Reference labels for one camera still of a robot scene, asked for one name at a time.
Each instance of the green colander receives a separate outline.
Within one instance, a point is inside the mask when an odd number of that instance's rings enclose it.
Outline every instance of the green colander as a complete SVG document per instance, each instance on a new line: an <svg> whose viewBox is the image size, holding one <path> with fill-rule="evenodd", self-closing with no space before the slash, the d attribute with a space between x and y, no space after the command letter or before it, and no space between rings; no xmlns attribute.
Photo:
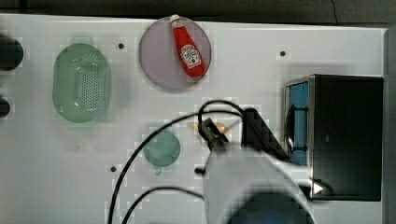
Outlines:
<svg viewBox="0 0 396 224"><path fill-rule="evenodd" d="M110 69L103 54L89 44L64 49L54 65L53 104L67 120L81 123L105 111L110 94Z"/></svg>

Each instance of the white surface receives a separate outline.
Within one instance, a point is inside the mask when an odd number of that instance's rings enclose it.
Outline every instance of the white surface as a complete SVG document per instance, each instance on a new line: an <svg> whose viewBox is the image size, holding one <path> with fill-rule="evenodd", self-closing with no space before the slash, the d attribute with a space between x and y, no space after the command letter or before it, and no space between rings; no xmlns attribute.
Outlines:
<svg viewBox="0 0 396 224"><path fill-rule="evenodd" d="M196 111L209 98L254 105L279 139L284 82L314 73L383 74L383 29L199 22L213 48L208 75L187 91L165 93L146 80L137 60L140 37L153 22L0 15L0 30L25 49L20 67L0 72L12 104L12 113L0 119L0 223L106 223L119 175L109 168L120 169L150 127ZM109 108L86 124L64 120L51 100L53 64L76 35L93 37L112 72ZM124 49L118 49L120 42ZM180 160L156 176L144 157L137 158L121 187L114 223L148 187L202 191L193 168L205 162L208 150L187 122L173 132L181 143ZM234 141L238 132L233 130ZM313 209L318 223L381 223L381 202L314 203ZM185 195L155 194L130 223L205 224L204 204Z"/></svg>

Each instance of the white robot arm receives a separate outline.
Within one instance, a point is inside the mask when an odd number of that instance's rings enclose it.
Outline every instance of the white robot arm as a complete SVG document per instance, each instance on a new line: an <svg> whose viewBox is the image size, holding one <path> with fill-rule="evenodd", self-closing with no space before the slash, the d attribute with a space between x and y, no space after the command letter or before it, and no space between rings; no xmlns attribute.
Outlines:
<svg viewBox="0 0 396 224"><path fill-rule="evenodd" d="M306 168L278 161L265 152L225 143L205 166L208 224L314 224L298 186L309 183Z"/></svg>

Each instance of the small green bowl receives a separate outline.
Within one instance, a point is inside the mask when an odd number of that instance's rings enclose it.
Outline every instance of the small green bowl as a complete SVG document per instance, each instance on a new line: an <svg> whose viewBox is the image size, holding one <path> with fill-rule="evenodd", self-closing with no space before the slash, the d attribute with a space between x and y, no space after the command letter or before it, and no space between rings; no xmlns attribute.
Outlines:
<svg viewBox="0 0 396 224"><path fill-rule="evenodd" d="M157 168L157 175L161 168L172 165L180 155L180 143L177 137L162 131L152 138L143 148L146 160Z"/></svg>

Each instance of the black box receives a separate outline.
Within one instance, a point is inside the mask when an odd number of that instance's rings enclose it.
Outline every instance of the black box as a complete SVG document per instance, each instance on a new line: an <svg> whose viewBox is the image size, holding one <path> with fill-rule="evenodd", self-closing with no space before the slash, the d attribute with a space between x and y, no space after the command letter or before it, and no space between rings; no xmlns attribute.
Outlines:
<svg viewBox="0 0 396 224"><path fill-rule="evenodd" d="M382 120L382 77L285 84L285 142L290 160L311 170L313 200L381 201Z"/></svg>

